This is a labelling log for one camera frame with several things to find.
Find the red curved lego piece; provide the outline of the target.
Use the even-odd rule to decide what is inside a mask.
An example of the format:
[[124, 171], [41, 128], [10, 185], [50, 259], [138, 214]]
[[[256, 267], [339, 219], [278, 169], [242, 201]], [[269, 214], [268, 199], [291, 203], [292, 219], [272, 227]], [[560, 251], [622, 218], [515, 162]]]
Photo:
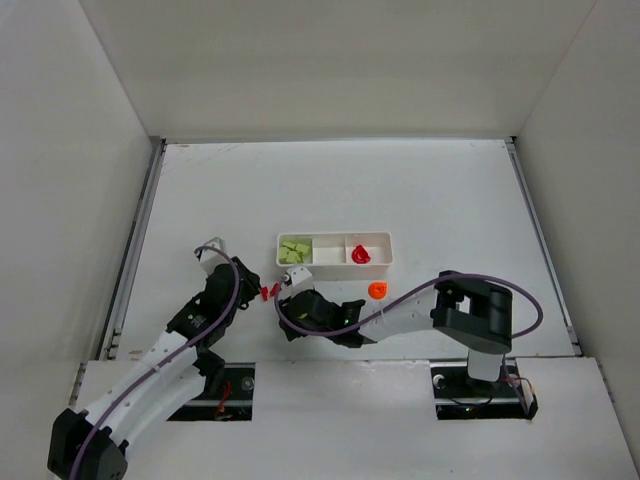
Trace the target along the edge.
[[366, 265], [371, 262], [372, 257], [362, 244], [358, 244], [351, 252], [351, 259], [355, 264]]

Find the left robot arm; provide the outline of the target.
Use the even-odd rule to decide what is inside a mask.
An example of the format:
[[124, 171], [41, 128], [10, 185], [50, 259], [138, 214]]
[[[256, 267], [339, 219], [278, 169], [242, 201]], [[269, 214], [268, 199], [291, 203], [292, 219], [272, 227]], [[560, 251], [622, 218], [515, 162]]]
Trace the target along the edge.
[[155, 426], [221, 387], [226, 362], [211, 348], [260, 290], [256, 273], [224, 257], [124, 377], [83, 410], [57, 416], [48, 470], [60, 479], [123, 478], [134, 447]]

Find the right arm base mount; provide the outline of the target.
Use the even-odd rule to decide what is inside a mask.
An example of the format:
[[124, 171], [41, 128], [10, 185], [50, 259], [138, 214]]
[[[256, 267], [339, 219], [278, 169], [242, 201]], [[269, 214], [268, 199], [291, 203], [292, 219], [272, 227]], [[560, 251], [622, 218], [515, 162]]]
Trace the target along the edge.
[[539, 411], [535, 389], [514, 360], [500, 367], [495, 382], [472, 379], [463, 362], [433, 363], [431, 378], [438, 420], [532, 421]]

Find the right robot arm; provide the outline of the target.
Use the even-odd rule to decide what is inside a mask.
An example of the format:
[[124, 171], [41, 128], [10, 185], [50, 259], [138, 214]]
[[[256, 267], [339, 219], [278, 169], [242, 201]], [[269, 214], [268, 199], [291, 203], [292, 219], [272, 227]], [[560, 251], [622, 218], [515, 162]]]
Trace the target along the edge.
[[512, 303], [512, 292], [496, 280], [443, 271], [367, 313], [365, 300], [327, 300], [304, 267], [287, 271], [274, 299], [279, 325], [290, 341], [318, 337], [358, 349], [433, 330], [467, 348], [467, 375], [484, 382], [499, 380], [503, 358], [512, 349]]

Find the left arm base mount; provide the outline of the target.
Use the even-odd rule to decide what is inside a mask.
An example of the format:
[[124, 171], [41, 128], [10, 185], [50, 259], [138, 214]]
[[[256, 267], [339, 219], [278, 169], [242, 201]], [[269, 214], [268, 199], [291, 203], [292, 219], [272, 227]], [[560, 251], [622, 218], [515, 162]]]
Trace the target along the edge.
[[208, 380], [205, 391], [179, 408], [170, 422], [251, 421], [255, 364], [227, 364], [219, 380]]

